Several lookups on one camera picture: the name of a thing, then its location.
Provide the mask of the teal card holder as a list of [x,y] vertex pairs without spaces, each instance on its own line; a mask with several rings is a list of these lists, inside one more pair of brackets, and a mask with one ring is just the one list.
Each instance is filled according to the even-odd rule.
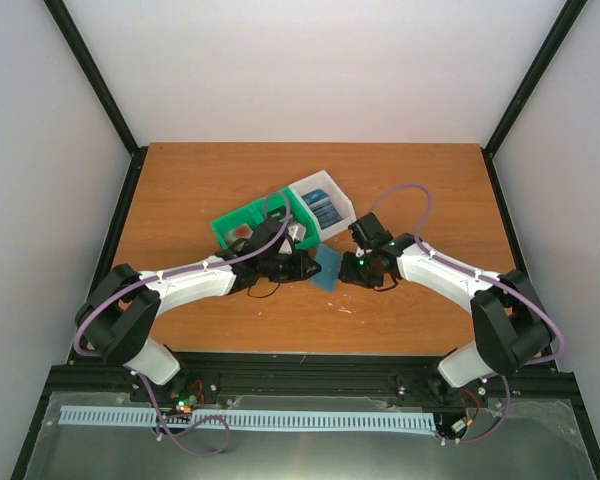
[[321,270],[309,282],[318,289],[333,293],[338,282],[341,254],[321,243],[316,248],[314,260]]

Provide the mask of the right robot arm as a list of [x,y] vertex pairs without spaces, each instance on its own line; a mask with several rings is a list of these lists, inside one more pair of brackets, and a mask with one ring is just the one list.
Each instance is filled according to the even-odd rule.
[[355,252],[343,255],[339,278],[378,292],[390,276],[419,284],[451,300],[470,316],[474,340],[448,353],[437,375],[451,388],[494,375],[508,376],[527,365],[550,362],[565,338],[520,271],[498,274],[460,262],[421,239],[389,232],[354,233]]

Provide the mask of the green bin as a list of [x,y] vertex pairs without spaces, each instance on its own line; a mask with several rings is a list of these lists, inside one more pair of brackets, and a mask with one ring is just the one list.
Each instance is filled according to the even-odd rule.
[[255,228],[264,220],[263,203],[252,202],[210,222],[218,244],[227,248],[239,238],[249,238]]
[[262,213],[264,218],[267,217],[267,213],[270,210],[280,206],[285,206],[286,209],[290,208],[288,225],[292,222],[298,222],[306,227],[306,235],[304,240],[298,244],[298,247],[306,250],[316,247],[320,243],[318,226],[309,213],[308,208],[289,187],[284,187],[280,189],[279,192],[283,197],[274,194],[268,200],[261,197],[253,202],[261,201],[263,203]]

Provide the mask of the white bin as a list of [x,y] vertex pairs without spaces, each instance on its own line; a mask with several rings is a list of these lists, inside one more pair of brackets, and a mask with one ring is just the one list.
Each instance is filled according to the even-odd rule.
[[326,170],[291,183],[289,188],[308,211],[321,241],[344,232],[357,219],[352,202]]

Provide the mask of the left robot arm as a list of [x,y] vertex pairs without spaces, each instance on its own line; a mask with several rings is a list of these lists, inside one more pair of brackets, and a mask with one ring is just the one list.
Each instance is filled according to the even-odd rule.
[[76,314],[77,338],[92,346],[82,354],[143,375],[166,402],[181,400],[188,378],[175,354],[150,338],[156,318],[198,300],[248,290],[262,278],[280,285],[317,275],[320,264],[295,247],[281,227],[267,219],[250,237],[200,262],[165,271],[138,272],[128,264],[113,268]]

